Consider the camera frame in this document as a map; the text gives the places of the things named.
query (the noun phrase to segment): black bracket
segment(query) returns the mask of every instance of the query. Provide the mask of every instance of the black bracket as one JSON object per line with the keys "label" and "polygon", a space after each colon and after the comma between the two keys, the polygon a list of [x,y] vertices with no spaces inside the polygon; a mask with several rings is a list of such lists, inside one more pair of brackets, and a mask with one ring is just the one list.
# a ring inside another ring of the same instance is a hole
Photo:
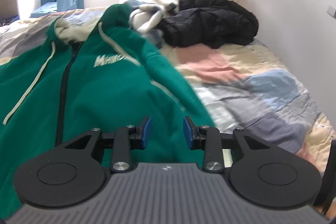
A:
{"label": "black bracket", "polygon": [[[237,126],[233,134],[196,126],[184,119],[190,149],[204,150],[203,170],[221,173],[242,197],[264,207],[286,209],[313,204],[321,176],[308,161]],[[224,167],[222,149],[231,149],[233,164]]]}
{"label": "black bracket", "polygon": [[[102,134],[100,128],[87,132],[20,165],[13,184],[23,203],[60,208],[89,199],[108,181],[111,173],[132,170],[130,151],[145,149],[151,118],[139,126],[128,125]],[[111,167],[101,166],[105,148],[113,148]]]}
{"label": "black bracket", "polygon": [[322,186],[314,202],[315,206],[322,206],[322,213],[326,214],[336,196],[336,140],[331,141],[327,167],[322,178]]}

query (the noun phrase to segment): white fleece lining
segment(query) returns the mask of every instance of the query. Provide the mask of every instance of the white fleece lining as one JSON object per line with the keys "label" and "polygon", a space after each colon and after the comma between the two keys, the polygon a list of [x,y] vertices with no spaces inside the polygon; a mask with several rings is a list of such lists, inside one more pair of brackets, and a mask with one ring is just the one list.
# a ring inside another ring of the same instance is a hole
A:
{"label": "white fleece lining", "polygon": [[97,25],[99,19],[100,16],[93,17],[81,26],[75,26],[68,23],[64,18],[59,18],[55,22],[54,32],[64,43],[68,43],[71,40],[85,41]]}
{"label": "white fleece lining", "polygon": [[13,56],[13,57],[8,56],[8,57],[0,58],[0,66],[4,65],[4,64],[7,64],[13,58],[16,58],[16,56]]}
{"label": "white fleece lining", "polygon": [[103,22],[98,23],[98,31],[102,40],[104,40],[107,44],[109,44],[118,54],[121,54],[125,57],[126,60],[132,62],[133,64],[137,65],[138,67],[141,66],[141,63],[130,56],[120,45],[115,42],[112,38],[108,37],[101,28]]}
{"label": "white fleece lining", "polygon": [[40,68],[38,74],[36,75],[35,79],[33,80],[33,82],[30,84],[30,86],[27,88],[27,90],[25,91],[25,93],[23,93],[23,95],[21,96],[20,100],[16,103],[16,105],[13,107],[13,109],[7,114],[7,116],[4,118],[2,124],[5,126],[9,120],[9,118],[14,114],[14,112],[19,108],[19,106],[21,105],[21,103],[24,101],[24,99],[27,97],[27,95],[29,94],[29,92],[31,92],[31,90],[33,89],[33,87],[36,85],[36,83],[38,82],[38,80],[40,79],[40,76],[43,72],[43,70],[45,69],[45,67],[47,66],[49,60],[54,56],[56,51],[56,46],[55,46],[55,42],[51,42],[51,54],[48,57],[48,59],[44,62],[44,64],[42,65],[42,67]]}

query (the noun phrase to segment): screw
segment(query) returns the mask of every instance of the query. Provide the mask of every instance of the screw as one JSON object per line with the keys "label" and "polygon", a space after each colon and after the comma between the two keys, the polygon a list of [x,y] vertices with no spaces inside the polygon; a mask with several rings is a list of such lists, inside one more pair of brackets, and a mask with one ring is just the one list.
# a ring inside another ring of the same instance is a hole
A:
{"label": "screw", "polygon": [[244,128],[244,127],[242,127],[242,126],[236,126],[236,130],[237,130],[237,131],[244,131],[244,130],[245,130],[245,128]]}
{"label": "screw", "polygon": [[222,168],[222,165],[219,162],[212,161],[212,162],[208,162],[205,165],[205,168],[211,171],[217,171]]}
{"label": "screw", "polygon": [[118,161],[115,164],[113,164],[113,169],[118,171],[125,171],[129,168],[129,164],[124,161]]}

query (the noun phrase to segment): bedding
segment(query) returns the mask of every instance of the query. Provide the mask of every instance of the bedding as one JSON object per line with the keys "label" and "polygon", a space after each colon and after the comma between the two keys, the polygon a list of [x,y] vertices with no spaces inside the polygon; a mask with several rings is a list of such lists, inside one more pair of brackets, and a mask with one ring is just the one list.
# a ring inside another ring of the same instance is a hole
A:
{"label": "bedding", "polygon": [[335,131],[308,90],[267,47],[203,44],[160,52],[188,80],[217,128],[241,124],[323,172]]}

